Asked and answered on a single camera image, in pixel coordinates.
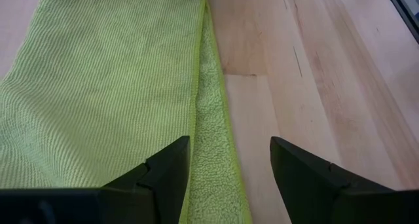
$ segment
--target wooden surface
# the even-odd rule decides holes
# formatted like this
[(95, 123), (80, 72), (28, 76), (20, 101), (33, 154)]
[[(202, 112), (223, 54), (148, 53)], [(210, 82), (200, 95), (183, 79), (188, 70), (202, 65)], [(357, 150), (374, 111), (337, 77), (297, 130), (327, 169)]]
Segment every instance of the wooden surface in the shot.
[[(390, 0), (209, 1), (255, 223), (290, 223), (271, 136), (388, 187), (419, 188), (419, 45)], [(0, 0), (0, 76), (37, 2)]]

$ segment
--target wood plank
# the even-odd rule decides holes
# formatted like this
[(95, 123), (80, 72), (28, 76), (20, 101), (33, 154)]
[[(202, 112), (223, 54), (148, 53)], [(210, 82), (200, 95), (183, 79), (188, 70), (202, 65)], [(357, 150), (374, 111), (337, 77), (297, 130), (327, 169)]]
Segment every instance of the wood plank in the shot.
[(227, 75), (232, 129), (255, 223), (291, 223), (270, 166), (269, 143), (278, 136), (268, 80)]
[(336, 164), (340, 156), (306, 58), (297, 24), (285, 0), (257, 0), (268, 80), (280, 134)]
[(0, 80), (11, 68), (39, 0), (0, 0)]
[(389, 0), (341, 0), (356, 33), (419, 141), (419, 45)]
[(293, 2), (344, 165), (394, 189), (417, 187), (419, 147), (340, 0)]
[(209, 0), (219, 55), (226, 74), (265, 74), (264, 43), (253, 0)]

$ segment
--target black plastic part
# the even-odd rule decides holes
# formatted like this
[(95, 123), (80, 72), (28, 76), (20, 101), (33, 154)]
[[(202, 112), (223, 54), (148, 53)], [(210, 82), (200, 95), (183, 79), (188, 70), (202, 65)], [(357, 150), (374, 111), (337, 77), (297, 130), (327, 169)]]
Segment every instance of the black plastic part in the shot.
[(104, 187), (0, 190), (2, 223), (177, 223), (189, 178), (183, 136)]
[(270, 161), (293, 224), (419, 223), (419, 191), (393, 191), (281, 138)]
[(419, 26), (414, 19), (418, 19), (419, 17), (415, 16), (417, 14), (412, 14), (406, 8), (407, 4), (405, 4), (402, 0), (391, 0), (399, 12), (402, 19), (405, 21), (407, 27), (409, 28), (410, 32), (412, 33), (413, 37), (416, 39), (416, 42), (419, 44)]

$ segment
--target towel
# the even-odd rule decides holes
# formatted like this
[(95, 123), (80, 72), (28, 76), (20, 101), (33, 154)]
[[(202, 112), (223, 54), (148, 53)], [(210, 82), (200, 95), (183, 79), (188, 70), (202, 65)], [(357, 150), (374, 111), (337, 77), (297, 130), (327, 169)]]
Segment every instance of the towel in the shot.
[(0, 83), (0, 188), (101, 187), (183, 135), (181, 223), (250, 223), (206, 0), (41, 0)]

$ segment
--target dark scratch mark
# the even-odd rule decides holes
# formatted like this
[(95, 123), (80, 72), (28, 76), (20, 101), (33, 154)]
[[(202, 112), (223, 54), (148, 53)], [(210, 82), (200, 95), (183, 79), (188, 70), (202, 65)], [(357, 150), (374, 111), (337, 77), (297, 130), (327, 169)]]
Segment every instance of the dark scratch mark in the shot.
[(301, 23), (301, 19), (300, 19), (300, 14), (299, 14), (299, 7), (297, 6), (297, 2), (294, 1), (294, 6), (295, 6), (295, 16), (297, 18), (297, 22), (299, 25), (299, 30), (300, 30), (300, 34), (301, 34), (301, 38), (304, 38), (304, 35), (302, 34), (302, 23)]
[(317, 70), (321, 71), (321, 75), (324, 76), (325, 72), (321, 66), (321, 61), (320, 61), (320, 57), (319, 57), (319, 53), (316, 51), (316, 58), (314, 58), (314, 66), (316, 67)]
[(287, 3), (285, 2), (285, 0), (283, 0), (283, 3), (285, 5), (285, 9), (288, 10), (288, 6), (287, 6)]
[(351, 33), (351, 29), (349, 28), (349, 26), (346, 23), (346, 20), (345, 19), (343, 19), (343, 23), (345, 24), (346, 29)]
[(297, 51), (295, 51), (295, 47), (293, 47), (293, 48), (294, 48), (295, 58), (297, 59), (297, 64), (299, 65), (300, 76), (301, 76), (301, 78), (302, 78), (302, 71), (301, 71), (301, 66), (300, 66), (299, 57), (297, 56)]

